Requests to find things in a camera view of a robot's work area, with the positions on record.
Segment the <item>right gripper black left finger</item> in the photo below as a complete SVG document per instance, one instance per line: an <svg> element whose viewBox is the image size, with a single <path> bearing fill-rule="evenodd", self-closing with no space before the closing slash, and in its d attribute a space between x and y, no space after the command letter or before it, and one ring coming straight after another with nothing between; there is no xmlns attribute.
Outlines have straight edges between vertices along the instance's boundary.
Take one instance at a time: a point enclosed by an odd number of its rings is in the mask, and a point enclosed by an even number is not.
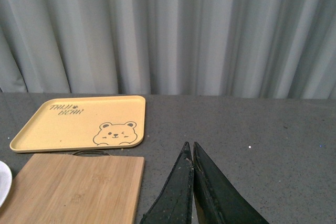
<svg viewBox="0 0 336 224"><path fill-rule="evenodd" d="M192 154L185 142L158 198L140 223L191 223L193 185Z"/></svg>

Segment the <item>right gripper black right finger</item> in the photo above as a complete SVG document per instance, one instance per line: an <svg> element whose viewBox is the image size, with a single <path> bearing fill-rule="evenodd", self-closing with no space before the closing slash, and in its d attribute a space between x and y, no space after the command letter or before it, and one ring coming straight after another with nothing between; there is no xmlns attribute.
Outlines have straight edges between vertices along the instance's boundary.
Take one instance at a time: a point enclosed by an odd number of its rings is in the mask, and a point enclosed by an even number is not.
<svg viewBox="0 0 336 224"><path fill-rule="evenodd" d="M194 197L199 223L267 223L195 142Z"/></svg>

